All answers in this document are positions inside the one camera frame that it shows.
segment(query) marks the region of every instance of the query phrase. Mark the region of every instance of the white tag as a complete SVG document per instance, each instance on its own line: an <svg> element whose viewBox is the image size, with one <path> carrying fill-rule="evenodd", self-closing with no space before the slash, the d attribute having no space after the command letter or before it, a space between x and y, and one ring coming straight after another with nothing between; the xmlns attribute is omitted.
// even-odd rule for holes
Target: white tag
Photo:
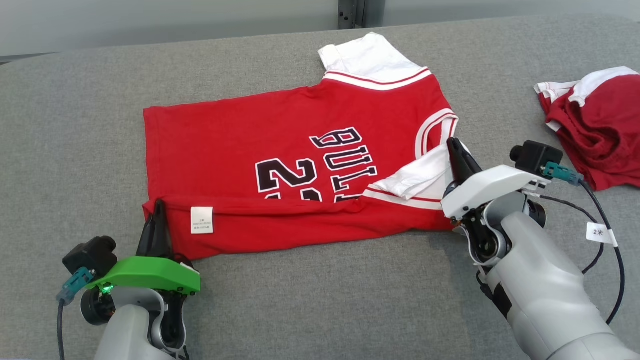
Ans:
<svg viewBox="0 0 640 360"><path fill-rule="evenodd" d="M213 234L213 208L191 208L191 234Z"/></svg>
<svg viewBox="0 0 640 360"><path fill-rule="evenodd" d="M598 243L613 244L609 230L604 224L587 223L587 240L596 241Z"/></svg>

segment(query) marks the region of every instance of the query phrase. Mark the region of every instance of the red and white clothing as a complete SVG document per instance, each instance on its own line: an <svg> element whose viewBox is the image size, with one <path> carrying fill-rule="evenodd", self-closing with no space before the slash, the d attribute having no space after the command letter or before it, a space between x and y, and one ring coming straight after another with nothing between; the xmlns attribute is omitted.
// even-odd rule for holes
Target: red and white clothing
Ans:
<svg viewBox="0 0 640 360"><path fill-rule="evenodd" d="M316 86L144 111L144 208L165 201L176 252L200 259L451 228L440 145L458 117L431 71L375 33L319 54ZM422 177L403 184L416 167ZM212 208L212 233L191 233L192 207Z"/></svg>
<svg viewBox="0 0 640 360"><path fill-rule="evenodd" d="M595 190L640 186L640 74L616 67L534 89L547 125Z"/></svg>

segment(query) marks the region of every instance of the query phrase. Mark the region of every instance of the green plastic part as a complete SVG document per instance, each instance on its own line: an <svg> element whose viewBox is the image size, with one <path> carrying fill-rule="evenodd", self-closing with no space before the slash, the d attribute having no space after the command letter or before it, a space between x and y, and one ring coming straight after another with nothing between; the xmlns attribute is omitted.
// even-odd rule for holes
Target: green plastic part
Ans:
<svg viewBox="0 0 640 360"><path fill-rule="evenodd" d="M200 274L166 258L132 256L118 261L107 275L86 288L96 286L100 290L109 286L131 286L190 295L200 291Z"/></svg>

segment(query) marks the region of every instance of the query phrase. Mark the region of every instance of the gray table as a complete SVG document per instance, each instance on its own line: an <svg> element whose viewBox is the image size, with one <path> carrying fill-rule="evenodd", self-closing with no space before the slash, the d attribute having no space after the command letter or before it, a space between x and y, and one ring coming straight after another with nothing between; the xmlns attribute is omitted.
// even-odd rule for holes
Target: gray table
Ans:
<svg viewBox="0 0 640 360"><path fill-rule="evenodd" d="M142 109L316 84L316 51L368 30L114 47L0 67L0 358L55 359L62 257L108 234L133 255L147 199ZM532 86L595 70L640 69L640 25L617 17L533 17L377 29L428 65L460 116L480 165L509 164L526 139L559 147ZM548 193L595 212L566 184ZM640 192L598 194L627 265L612 328L640 350ZM586 218L544 203L548 230L579 267L598 245ZM451 233L199 261L202 293L186 304L193 359L525 359L479 291L467 244ZM608 314L618 292L612 249L586 277ZM66 308L68 359L90 359L104 328Z"/></svg>

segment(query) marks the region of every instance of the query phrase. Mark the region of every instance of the black cable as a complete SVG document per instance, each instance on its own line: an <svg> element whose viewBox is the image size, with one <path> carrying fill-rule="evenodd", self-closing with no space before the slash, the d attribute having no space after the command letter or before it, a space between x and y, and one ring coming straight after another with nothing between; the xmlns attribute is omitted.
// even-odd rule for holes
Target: black cable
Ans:
<svg viewBox="0 0 640 360"><path fill-rule="evenodd" d="M600 205L600 201L598 201L598 199L596 198L596 195L593 193L593 190L591 189L589 184L585 183L584 180L580 180L579 183L587 191L587 193L591 197L591 200L593 200L593 203L596 205L596 208L598 208L598 212L600 213L600 216L602 217L602 221L604 221L604 224L607 227L607 230L611 230L611 224L609 223L609 219L607 219L607 215L604 213L604 210L602 209L602 205ZM611 322L613 321L613 318L616 317L618 310L620 310L620 305L622 305L622 298L625 295L625 265L622 262L622 255L620 254L620 248L618 247L618 244L614 243L613 246L616 252L616 258L618 259L618 267L620 268L620 290L618 292L618 299L616 300L616 305L613 307L613 310L611 311L611 314L609 314L609 317L607 319L607 325L611 324Z"/></svg>
<svg viewBox="0 0 640 360"><path fill-rule="evenodd" d="M60 299L58 305L58 352L60 360L65 360L65 345L62 343L62 309L65 307L64 299Z"/></svg>
<svg viewBox="0 0 640 360"><path fill-rule="evenodd" d="M560 204L564 204L564 205L570 206L570 207L580 211L581 213L587 215L587 217L589 218L589 220L591 220L591 222L596 223L596 224L598 223L596 218L591 216L591 214L589 214L588 211L586 211L585 209L581 208L580 206L578 206L578 205L576 205L576 204L574 204L572 202L568 202L566 200L557 199L555 197L546 196L546 195L540 195L540 198L541 199L545 199L545 200L551 200L551 201L559 202ZM594 266L596 266L596 264L598 263L598 260L600 260L600 258L602 257L602 253L604 253L604 244L600 243L600 250L598 250L598 254L593 259L593 261L589 265L587 265L586 268L584 268L584 270L582 271L583 274L586 274L589 270L591 270Z"/></svg>

